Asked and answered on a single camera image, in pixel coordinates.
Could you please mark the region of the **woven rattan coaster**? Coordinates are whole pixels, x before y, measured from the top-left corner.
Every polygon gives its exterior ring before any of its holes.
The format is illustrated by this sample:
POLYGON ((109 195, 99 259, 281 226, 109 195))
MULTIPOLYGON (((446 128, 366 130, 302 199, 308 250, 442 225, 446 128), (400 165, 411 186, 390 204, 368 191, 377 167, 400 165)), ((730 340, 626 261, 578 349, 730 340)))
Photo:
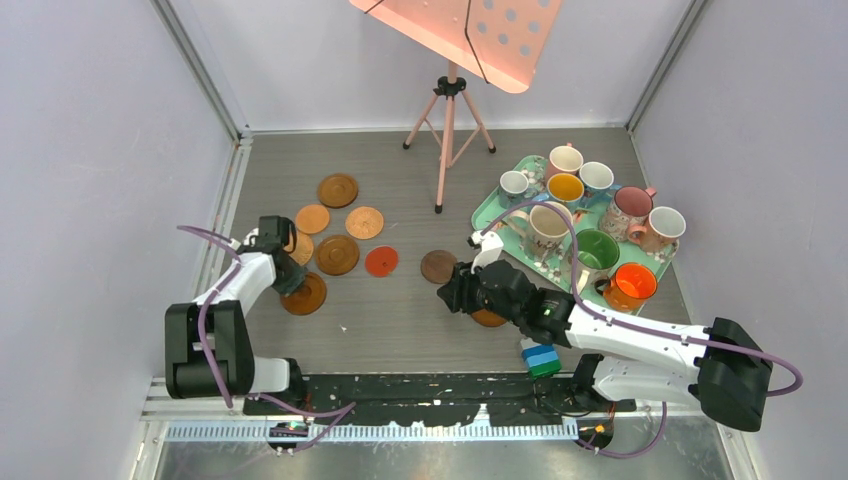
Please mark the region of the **woven rattan coaster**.
POLYGON ((361 206, 353 209, 345 220, 347 232, 354 238, 368 240, 379 235, 384 227, 384 217, 376 208, 361 206))
POLYGON ((297 264, 305 266, 313 256, 314 242, 308 234, 300 230, 296 234, 296 237, 290 238, 291 244, 286 246, 284 250, 297 264))

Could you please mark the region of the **light plain wooden coaster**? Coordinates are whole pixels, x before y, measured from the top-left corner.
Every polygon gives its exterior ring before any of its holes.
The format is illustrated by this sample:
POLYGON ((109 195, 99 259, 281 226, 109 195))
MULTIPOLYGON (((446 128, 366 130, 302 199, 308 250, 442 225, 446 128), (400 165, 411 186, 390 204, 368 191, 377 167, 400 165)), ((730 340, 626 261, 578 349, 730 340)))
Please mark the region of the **light plain wooden coaster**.
POLYGON ((322 204, 310 204, 301 208, 295 217, 295 225, 299 231, 307 235, 315 235, 324 231, 330 224, 331 216, 327 207, 322 204))

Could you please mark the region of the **large ridged brown wooden coaster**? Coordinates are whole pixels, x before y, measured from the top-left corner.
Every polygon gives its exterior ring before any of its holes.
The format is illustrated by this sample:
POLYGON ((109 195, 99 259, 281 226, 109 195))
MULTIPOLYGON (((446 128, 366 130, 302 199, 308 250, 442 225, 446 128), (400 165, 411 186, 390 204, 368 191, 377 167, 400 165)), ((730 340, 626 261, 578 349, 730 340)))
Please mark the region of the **large ridged brown wooden coaster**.
POLYGON ((317 268, 331 276, 344 275, 359 262, 360 250, 356 241, 347 235, 332 235, 325 238, 315 249, 317 268))

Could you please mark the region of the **dark walnut coaster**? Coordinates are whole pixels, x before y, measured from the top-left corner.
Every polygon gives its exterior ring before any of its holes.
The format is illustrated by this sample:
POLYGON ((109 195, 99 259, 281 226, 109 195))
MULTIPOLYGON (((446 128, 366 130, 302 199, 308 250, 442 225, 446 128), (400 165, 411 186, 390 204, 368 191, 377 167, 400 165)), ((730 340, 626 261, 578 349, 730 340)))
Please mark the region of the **dark walnut coaster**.
POLYGON ((447 250, 433 250, 424 255, 420 262, 420 273, 429 282, 444 285, 451 279, 457 263, 454 254, 447 250))

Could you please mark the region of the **cream shell pattern mug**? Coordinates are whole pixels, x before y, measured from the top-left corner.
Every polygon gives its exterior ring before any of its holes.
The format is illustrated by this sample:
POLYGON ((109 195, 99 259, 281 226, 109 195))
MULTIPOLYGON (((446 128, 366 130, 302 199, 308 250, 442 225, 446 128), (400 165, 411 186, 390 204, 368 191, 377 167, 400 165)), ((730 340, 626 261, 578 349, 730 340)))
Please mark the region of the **cream shell pattern mug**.
POLYGON ((565 218, 574 221, 572 213, 563 204, 546 201, 534 205, 527 212, 516 210, 506 217, 506 224, 521 237, 527 257, 542 262, 563 244, 569 235, 565 218))

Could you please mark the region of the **red round paper coaster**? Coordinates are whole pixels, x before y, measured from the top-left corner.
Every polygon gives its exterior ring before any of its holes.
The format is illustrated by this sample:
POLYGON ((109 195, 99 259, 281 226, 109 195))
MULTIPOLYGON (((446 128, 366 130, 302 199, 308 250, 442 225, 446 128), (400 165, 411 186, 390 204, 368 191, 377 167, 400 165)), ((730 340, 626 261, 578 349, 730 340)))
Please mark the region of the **red round paper coaster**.
POLYGON ((391 246, 382 245, 366 255, 365 270, 373 277, 383 278, 390 275, 398 263, 398 252, 391 246))

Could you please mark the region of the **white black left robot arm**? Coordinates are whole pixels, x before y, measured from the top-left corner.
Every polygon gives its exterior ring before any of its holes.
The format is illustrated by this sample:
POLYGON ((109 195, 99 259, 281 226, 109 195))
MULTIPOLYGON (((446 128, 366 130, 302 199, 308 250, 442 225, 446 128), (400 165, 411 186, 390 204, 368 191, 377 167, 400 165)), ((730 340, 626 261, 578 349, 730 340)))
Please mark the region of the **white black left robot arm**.
POLYGON ((171 305, 164 316, 165 384, 175 399, 268 394, 280 412, 298 412, 307 398, 300 367, 291 358, 265 358, 253 351, 246 316, 272 289, 288 296, 302 287, 307 270, 290 255, 298 244, 294 222, 263 216, 253 236, 240 242, 200 227, 183 226, 221 248, 229 268, 207 291, 171 305))

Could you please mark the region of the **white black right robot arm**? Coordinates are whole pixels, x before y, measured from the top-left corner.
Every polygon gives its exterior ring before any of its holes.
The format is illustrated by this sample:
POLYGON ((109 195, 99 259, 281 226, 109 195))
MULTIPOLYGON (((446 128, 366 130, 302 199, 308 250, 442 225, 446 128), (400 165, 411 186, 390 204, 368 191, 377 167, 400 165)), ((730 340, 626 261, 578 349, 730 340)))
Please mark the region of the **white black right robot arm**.
POLYGON ((773 363, 732 320, 699 327, 618 312, 617 325, 594 317, 602 307, 540 288, 504 260, 478 269, 455 264, 437 295, 453 313, 488 311, 538 344, 584 350, 570 385, 582 410, 620 400, 667 402, 736 430, 761 428, 773 363))

